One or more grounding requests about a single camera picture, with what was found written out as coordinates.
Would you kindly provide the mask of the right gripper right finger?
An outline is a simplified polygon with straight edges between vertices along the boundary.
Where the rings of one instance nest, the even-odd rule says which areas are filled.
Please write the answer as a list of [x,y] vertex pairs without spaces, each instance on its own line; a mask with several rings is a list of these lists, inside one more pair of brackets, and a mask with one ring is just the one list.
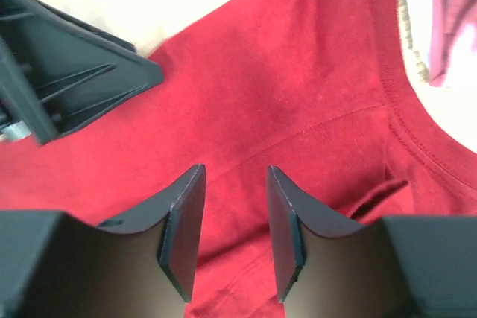
[[387,216],[364,225],[267,175],[277,298],[287,317],[474,317],[476,219]]

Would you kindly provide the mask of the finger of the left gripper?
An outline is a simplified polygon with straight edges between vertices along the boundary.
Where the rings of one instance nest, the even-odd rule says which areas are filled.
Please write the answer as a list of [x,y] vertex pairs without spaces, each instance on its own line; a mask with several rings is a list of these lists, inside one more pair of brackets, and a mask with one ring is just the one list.
[[134,45],[39,0],[1,0],[1,135],[79,131],[164,80]]

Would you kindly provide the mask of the pink t shirt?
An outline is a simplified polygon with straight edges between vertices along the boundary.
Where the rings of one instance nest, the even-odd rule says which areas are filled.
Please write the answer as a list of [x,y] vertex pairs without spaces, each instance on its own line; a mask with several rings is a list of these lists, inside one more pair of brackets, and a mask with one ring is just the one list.
[[432,0],[430,84],[476,88],[476,0]]

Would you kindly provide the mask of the dark red t shirt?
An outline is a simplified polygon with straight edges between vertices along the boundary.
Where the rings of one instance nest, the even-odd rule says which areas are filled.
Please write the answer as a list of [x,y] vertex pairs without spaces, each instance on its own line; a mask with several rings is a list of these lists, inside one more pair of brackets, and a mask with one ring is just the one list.
[[205,164],[188,317],[283,316],[270,165],[363,221],[476,213],[476,155],[412,89],[397,0],[231,0],[152,58],[162,85],[45,147],[3,147],[1,207],[97,223]]

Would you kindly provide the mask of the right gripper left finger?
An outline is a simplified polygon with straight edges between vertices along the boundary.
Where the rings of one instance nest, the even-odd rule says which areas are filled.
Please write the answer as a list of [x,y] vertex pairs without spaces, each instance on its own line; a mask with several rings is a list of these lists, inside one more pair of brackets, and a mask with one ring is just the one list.
[[3,317],[183,317],[206,191],[194,165],[92,226],[57,210],[1,213]]

